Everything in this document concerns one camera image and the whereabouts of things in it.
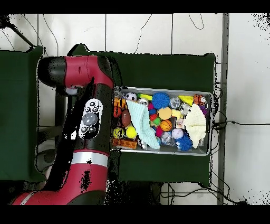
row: green table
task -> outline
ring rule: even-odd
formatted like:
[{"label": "green table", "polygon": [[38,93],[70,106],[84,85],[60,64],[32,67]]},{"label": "green table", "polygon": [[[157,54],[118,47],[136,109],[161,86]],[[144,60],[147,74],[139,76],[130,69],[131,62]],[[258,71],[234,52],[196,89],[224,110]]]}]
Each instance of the green table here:
[{"label": "green table", "polygon": [[[83,44],[78,44],[71,52],[73,55],[95,54],[114,58],[122,75],[122,83],[127,87],[214,91],[214,54],[197,56],[89,52]],[[113,68],[115,79],[117,72]],[[119,181],[200,182],[209,186],[209,161],[209,155],[122,152]]]}]

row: white cloth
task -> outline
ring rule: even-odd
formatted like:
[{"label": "white cloth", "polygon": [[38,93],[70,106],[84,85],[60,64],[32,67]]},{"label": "white cloth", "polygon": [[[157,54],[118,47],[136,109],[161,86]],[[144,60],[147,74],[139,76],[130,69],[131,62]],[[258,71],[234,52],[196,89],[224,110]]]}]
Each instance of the white cloth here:
[{"label": "white cloth", "polygon": [[190,112],[183,121],[188,135],[193,142],[193,147],[197,148],[201,138],[206,135],[206,119],[197,104],[193,104]]}]

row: orange ball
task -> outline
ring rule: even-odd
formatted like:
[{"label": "orange ball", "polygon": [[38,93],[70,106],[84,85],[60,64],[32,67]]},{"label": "orange ball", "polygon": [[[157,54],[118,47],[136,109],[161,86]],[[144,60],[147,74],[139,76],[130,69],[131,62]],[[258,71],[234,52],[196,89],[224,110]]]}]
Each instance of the orange ball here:
[{"label": "orange ball", "polygon": [[168,132],[168,131],[170,131],[172,129],[172,123],[169,120],[163,120],[160,123],[160,127],[161,127],[162,130],[164,130],[164,132]]},{"label": "orange ball", "polygon": [[114,107],[113,108],[113,116],[115,118],[120,117],[121,114],[122,114],[121,108],[119,108],[119,107]]}]

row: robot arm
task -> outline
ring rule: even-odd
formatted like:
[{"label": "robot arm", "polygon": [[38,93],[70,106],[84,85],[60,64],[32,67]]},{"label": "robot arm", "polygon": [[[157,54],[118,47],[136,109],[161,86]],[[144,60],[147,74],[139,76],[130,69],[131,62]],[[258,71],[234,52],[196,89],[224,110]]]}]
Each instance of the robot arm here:
[{"label": "robot arm", "polygon": [[[93,55],[44,58],[37,72],[39,79],[52,87],[75,89],[91,83],[91,88],[65,121],[64,129],[69,130],[75,121],[77,138],[69,150],[70,141],[63,131],[62,144],[60,142],[48,179],[48,186],[58,181],[61,187],[52,191],[45,186],[43,191],[23,193],[13,204],[102,204],[107,184],[112,114],[110,64],[107,58]],[[59,169],[62,169],[62,176],[54,174]]]}]

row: dark green tablecloth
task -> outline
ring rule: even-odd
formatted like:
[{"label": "dark green tablecloth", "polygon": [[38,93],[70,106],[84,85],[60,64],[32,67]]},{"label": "dark green tablecloth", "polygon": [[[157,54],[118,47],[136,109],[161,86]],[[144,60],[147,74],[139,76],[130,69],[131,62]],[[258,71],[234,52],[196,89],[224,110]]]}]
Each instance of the dark green tablecloth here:
[{"label": "dark green tablecloth", "polygon": [[[174,90],[213,92],[215,55],[152,55],[89,52],[80,44],[73,55],[103,55],[114,58],[123,85]],[[209,155],[159,155],[123,152],[120,181],[200,182],[209,185]]]},{"label": "dark green tablecloth", "polygon": [[36,67],[41,46],[0,51],[0,180],[44,181],[35,169]]}]

